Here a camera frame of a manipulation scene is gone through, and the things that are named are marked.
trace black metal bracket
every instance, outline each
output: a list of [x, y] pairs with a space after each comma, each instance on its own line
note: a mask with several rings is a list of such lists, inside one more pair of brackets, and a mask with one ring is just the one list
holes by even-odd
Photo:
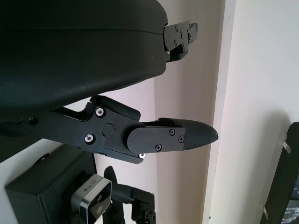
[[164, 28], [164, 50], [167, 62], [182, 59], [188, 52], [189, 44], [197, 38], [198, 25], [189, 21]]
[[62, 107], [32, 114], [2, 123], [0, 134], [37, 135], [135, 164], [143, 161], [140, 156], [143, 153], [183, 150], [184, 144], [177, 135], [184, 135], [185, 128], [165, 127], [159, 121], [142, 123], [139, 118], [139, 111], [133, 108], [104, 96], [94, 96], [81, 112]]

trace black plastic part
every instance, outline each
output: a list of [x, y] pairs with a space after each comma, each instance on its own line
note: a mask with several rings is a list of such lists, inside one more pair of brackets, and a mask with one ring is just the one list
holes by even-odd
[[130, 204], [134, 201], [132, 198], [133, 188], [123, 184], [113, 184], [112, 185], [112, 195], [111, 197], [124, 204]]
[[124, 105], [105, 96], [93, 96], [91, 97], [90, 102], [95, 105], [107, 108], [111, 111], [120, 113], [121, 115], [134, 120], [139, 120], [141, 117], [141, 114], [138, 110], [135, 110], [127, 105]]
[[186, 56], [189, 44], [197, 38], [198, 25], [189, 21], [167, 26], [164, 29], [165, 52], [170, 52], [166, 56], [167, 62], [174, 62]]
[[97, 29], [0, 30], [0, 122], [161, 75], [163, 36]]
[[218, 140], [217, 131], [202, 122], [170, 118], [160, 118], [159, 121], [167, 126], [183, 127], [186, 129], [183, 150], [198, 148]]
[[156, 0], [1, 1], [0, 21], [1, 29], [122, 29], [155, 34], [162, 34], [168, 22]]
[[[55, 112], [35, 113], [33, 116], [38, 118], [38, 123], [34, 126], [25, 122], [5, 123], [0, 126], [2, 133], [38, 135], [41, 138], [62, 142], [64, 144], [77, 146], [86, 151], [104, 154], [119, 160], [139, 164], [143, 159], [138, 154], [130, 152], [126, 146], [126, 140], [132, 130], [145, 126], [136, 120], [122, 116], [111, 110], [106, 109], [106, 115], [98, 118], [95, 114], [98, 106], [88, 103], [84, 114], [85, 120], [74, 119], [71, 115], [76, 112], [69, 109], [59, 110], [64, 112], [59, 114]], [[110, 136], [104, 136], [102, 128], [106, 124], [113, 124], [114, 132]], [[85, 142], [85, 137], [91, 134], [95, 140], [90, 143]]]
[[132, 198], [132, 220], [137, 224], [156, 224], [154, 194], [133, 188]]
[[[171, 129], [175, 130], [173, 136], [169, 135]], [[133, 130], [128, 137], [128, 148], [132, 153], [156, 153], [181, 151], [184, 144], [179, 142], [179, 137], [185, 135], [183, 127], [140, 127]]]
[[[113, 167], [107, 167], [104, 171], [104, 177], [111, 181], [112, 187], [117, 184], [117, 178]], [[112, 203], [110, 203], [106, 212], [103, 213], [103, 224], [125, 224], [122, 202], [113, 199], [115, 194], [112, 189]]]
[[293, 123], [287, 133], [286, 143], [291, 153], [282, 148], [273, 183], [265, 208], [268, 220], [263, 214], [260, 224], [281, 224], [285, 210], [299, 176], [299, 122]]

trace metal bracket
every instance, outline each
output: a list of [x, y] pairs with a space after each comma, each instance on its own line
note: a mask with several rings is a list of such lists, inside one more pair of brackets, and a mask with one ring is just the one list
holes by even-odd
[[188, 52], [189, 44], [197, 38], [198, 25], [189, 21], [164, 28], [164, 50], [167, 62], [182, 59]]

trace black panel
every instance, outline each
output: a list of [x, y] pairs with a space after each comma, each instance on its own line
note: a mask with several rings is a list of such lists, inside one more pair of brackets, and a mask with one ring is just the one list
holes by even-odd
[[163, 36], [120, 30], [0, 31], [0, 121], [161, 75]]
[[299, 174], [299, 122], [293, 123], [289, 130], [286, 143], [291, 153], [283, 148], [265, 208], [268, 220], [263, 214], [260, 224], [281, 224], [290, 198], [294, 191]]
[[163, 34], [167, 15], [156, 0], [4, 0], [0, 28], [126, 29]]

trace black screw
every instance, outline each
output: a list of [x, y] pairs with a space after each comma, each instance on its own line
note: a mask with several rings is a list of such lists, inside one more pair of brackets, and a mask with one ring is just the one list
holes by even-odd
[[180, 136], [180, 137], [178, 138], [178, 141], [179, 141], [180, 143], [183, 143], [183, 141], [184, 141], [184, 137], [183, 137], [183, 136]]
[[37, 125], [37, 123], [38, 123], [37, 117], [30, 117], [30, 118], [28, 118], [28, 124], [29, 125]]
[[176, 133], [176, 131], [174, 129], [170, 129], [169, 134], [170, 136], [173, 136]]
[[161, 145], [161, 144], [156, 145], [156, 151], [157, 151], [157, 152], [160, 152], [161, 149], [162, 149], [162, 145]]

